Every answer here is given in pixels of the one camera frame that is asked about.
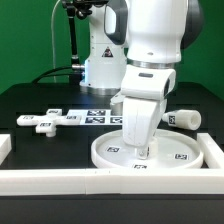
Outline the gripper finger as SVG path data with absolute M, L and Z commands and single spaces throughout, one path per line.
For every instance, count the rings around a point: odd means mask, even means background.
M 149 157 L 149 148 L 138 148 L 137 157 L 139 159 L 147 159 Z

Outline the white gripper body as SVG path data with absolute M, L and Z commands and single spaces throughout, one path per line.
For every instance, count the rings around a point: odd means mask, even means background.
M 166 96 L 175 86 L 176 71 L 126 66 L 121 90 L 111 99 L 114 114 L 123 116 L 126 144 L 145 148 L 166 109 Z

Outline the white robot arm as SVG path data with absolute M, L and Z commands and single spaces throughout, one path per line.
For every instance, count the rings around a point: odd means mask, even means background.
M 174 65 L 203 27 L 199 0 L 109 0 L 90 17 L 92 47 L 81 89 L 119 91 L 123 141 L 145 159 L 175 86 Z

